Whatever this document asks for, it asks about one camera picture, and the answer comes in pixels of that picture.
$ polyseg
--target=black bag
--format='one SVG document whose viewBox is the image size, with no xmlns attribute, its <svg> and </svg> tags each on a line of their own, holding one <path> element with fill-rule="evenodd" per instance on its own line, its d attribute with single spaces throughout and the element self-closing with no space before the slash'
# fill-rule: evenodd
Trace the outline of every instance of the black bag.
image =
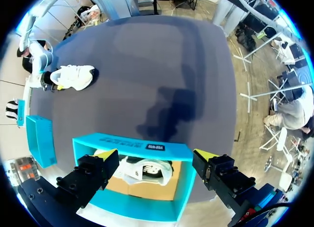
<svg viewBox="0 0 314 227">
<path fill-rule="evenodd" d="M 253 34 L 254 31 L 243 24 L 239 25 L 239 28 L 235 32 L 237 42 L 245 47 L 248 52 L 256 49 L 256 42 L 252 37 Z"/>
</svg>

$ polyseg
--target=dark gray tabletop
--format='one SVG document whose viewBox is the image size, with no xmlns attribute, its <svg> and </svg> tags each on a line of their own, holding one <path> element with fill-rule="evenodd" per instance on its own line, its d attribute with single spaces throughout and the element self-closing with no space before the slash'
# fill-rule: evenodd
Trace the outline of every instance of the dark gray tabletop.
<svg viewBox="0 0 314 227">
<path fill-rule="evenodd" d="M 33 90 L 31 114 L 53 121 L 57 165 L 65 172 L 74 166 L 72 138 L 94 132 L 231 153 L 236 86 L 220 28 L 179 17 L 132 17 L 79 32 L 53 54 L 49 71 L 68 64 L 99 71 L 82 91 Z M 189 202 L 213 196 L 196 177 Z"/>
</svg>

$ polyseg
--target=cardboard box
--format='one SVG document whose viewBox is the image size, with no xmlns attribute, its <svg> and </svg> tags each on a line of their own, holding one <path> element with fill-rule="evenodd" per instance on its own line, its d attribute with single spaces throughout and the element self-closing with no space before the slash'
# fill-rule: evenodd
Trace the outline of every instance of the cardboard box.
<svg viewBox="0 0 314 227">
<path fill-rule="evenodd" d="M 188 198 L 191 194 L 196 171 L 192 166 L 193 154 L 183 143 L 155 142 L 115 135 L 94 133 L 78 138 L 73 138 L 74 158 L 77 160 L 88 154 L 93 155 L 97 149 L 109 151 L 118 149 L 119 155 L 156 159 L 161 161 L 176 161 L 180 170 L 176 170 L 166 187 L 160 185 L 138 184 L 134 187 L 125 186 L 123 180 L 109 180 L 105 190 L 98 190 L 90 203 L 103 210 L 116 213 L 121 216 L 154 222 L 177 222 L 181 218 Z M 155 199 L 140 198 L 152 195 Z"/>
<path fill-rule="evenodd" d="M 129 185 L 122 179 L 112 177 L 109 180 L 106 189 L 121 194 L 132 195 L 145 199 L 172 201 L 177 189 L 177 183 L 181 170 L 181 162 L 173 161 L 172 167 L 173 175 L 169 180 L 168 184 L 165 186 L 151 183 L 139 183 Z"/>
</svg>

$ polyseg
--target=shoe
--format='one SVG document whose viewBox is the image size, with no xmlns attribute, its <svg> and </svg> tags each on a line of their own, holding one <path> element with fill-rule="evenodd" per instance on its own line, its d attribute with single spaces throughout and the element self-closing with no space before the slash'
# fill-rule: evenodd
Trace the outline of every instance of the shoe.
<svg viewBox="0 0 314 227">
<path fill-rule="evenodd" d="M 103 150 L 96 150 L 94 155 L 102 153 Z M 165 186 L 173 174 L 173 168 L 167 161 L 154 159 L 137 159 L 133 162 L 133 157 L 124 157 L 120 160 L 114 177 L 123 179 L 129 185 L 137 183 L 153 183 Z"/>
<path fill-rule="evenodd" d="M 61 66 L 60 69 L 54 71 L 50 75 L 51 81 L 60 86 L 60 88 L 67 89 L 73 87 L 80 91 L 89 86 L 93 80 L 93 66 Z"/>
</svg>

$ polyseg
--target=label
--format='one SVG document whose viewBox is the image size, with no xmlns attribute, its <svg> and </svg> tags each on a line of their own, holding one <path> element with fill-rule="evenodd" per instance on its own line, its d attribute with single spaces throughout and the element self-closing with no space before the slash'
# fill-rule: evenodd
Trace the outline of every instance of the label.
<svg viewBox="0 0 314 227">
<path fill-rule="evenodd" d="M 165 146 L 164 145 L 159 145 L 159 144 L 148 144 L 146 146 L 146 149 L 157 150 L 157 151 L 164 151 L 165 150 Z"/>
</svg>

